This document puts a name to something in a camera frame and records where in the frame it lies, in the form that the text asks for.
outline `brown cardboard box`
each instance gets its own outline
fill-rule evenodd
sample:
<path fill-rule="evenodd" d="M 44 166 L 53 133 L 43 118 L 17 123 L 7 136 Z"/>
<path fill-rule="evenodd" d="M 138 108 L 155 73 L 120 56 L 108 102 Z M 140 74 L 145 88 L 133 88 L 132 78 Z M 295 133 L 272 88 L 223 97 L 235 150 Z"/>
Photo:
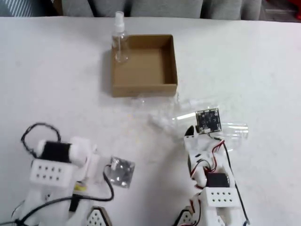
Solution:
<path fill-rule="evenodd" d="M 125 63 L 111 52 L 113 97 L 141 93 L 174 95 L 178 85 L 172 35 L 130 35 L 130 54 Z"/>

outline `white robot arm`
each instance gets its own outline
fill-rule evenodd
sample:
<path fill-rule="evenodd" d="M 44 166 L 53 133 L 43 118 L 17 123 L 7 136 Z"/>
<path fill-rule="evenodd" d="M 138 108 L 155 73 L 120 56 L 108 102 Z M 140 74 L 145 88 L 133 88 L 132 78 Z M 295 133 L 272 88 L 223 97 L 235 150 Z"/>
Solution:
<path fill-rule="evenodd" d="M 26 220 L 21 223 L 39 226 L 86 226 L 91 225 L 89 222 L 95 224 L 97 221 L 104 226 L 111 225 L 105 210 L 94 207 L 93 200 L 96 198 L 92 197 L 85 202 L 78 201 L 72 216 L 69 211 L 77 181 L 94 183 L 100 158 L 95 145 L 81 137 L 72 138 L 70 143 L 43 140 L 39 142 L 35 154 L 37 158 L 32 162 L 30 190 L 19 214 L 19 219 L 25 217 Z M 65 201 L 48 205 L 27 217 L 35 208 L 57 199 Z M 99 216 L 94 220 L 90 219 L 91 214 Z"/>
<path fill-rule="evenodd" d="M 240 195 L 225 156 L 219 152 L 223 140 L 212 150 L 202 150 L 199 134 L 186 134 L 185 149 L 189 153 L 190 177 L 200 190 L 182 210 L 174 226 L 245 226 L 241 214 Z"/>

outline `clear plastic spray bottle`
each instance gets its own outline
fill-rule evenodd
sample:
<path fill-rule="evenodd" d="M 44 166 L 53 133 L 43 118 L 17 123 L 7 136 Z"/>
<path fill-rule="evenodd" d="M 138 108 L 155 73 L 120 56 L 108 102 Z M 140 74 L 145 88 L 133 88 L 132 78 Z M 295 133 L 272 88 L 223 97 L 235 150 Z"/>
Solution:
<path fill-rule="evenodd" d="M 123 63 L 128 60 L 129 45 L 128 34 L 124 26 L 124 13 L 116 12 L 114 32 L 112 34 L 112 47 L 117 62 Z"/>

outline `white table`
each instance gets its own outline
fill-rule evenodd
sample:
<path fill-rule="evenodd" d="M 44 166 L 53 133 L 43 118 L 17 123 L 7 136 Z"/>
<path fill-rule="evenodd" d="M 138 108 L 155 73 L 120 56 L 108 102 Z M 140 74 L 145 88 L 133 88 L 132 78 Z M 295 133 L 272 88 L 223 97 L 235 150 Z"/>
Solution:
<path fill-rule="evenodd" d="M 249 139 L 232 165 L 253 225 L 301 222 L 301 24 L 129 18 L 129 33 L 174 36 L 181 98 L 229 95 Z M 129 190 L 104 203 L 115 226 L 168 226 L 195 193 L 187 154 L 110 96 L 110 18 L 0 18 L 0 219 L 27 194 L 31 157 L 19 139 L 36 121 L 104 156 L 136 163 Z M 31 145 L 49 133 L 33 132 Z"/>

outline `plastic wrapper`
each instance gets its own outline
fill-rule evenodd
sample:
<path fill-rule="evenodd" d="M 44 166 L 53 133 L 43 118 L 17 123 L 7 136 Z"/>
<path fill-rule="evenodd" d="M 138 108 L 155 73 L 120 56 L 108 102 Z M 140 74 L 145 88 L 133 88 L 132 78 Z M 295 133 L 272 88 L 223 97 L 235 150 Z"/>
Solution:
<path fill-rule="evenodd" d="M 196 112 L 218 108 L 222 130 L 210 134 L 213 137 L 225 139 L 231 151 L 238 148 L 241 142 L 248 138 L 249 130 L 246 123 L 225 120 L 230 118 L 228 115 L 230 111 L 225 105 L 227 98 L 229 97 L 181 100 L 179 95 L 175 97 L 140 96 L 133 99 L 132 103 L 136 112 L 143 113 L 144 116 L 147 113 L 152 125 L 180 142 L 183 141 L 187 129 L 191 125 L 197 125 Z"/>

